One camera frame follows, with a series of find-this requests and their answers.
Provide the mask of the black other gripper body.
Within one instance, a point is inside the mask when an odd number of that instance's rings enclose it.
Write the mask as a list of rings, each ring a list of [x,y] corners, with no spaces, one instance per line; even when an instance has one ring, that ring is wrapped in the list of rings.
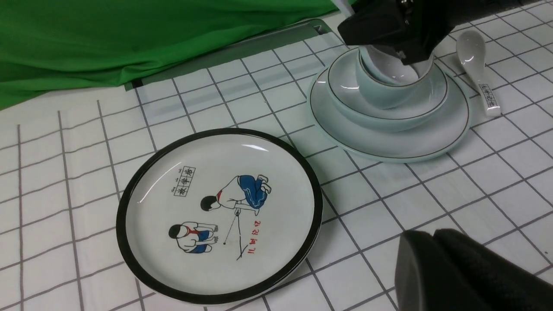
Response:
[[[338,26],[344,43],[373,46],[411,65],[430,55],[459,24],[478,18],[478,0],[359,0]]]

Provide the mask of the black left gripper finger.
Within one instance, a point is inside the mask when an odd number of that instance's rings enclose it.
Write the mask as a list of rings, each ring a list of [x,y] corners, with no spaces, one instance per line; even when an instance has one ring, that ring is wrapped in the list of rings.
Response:
[[[552,285],[454,229],[400,235],[401,311],[550,311]]]

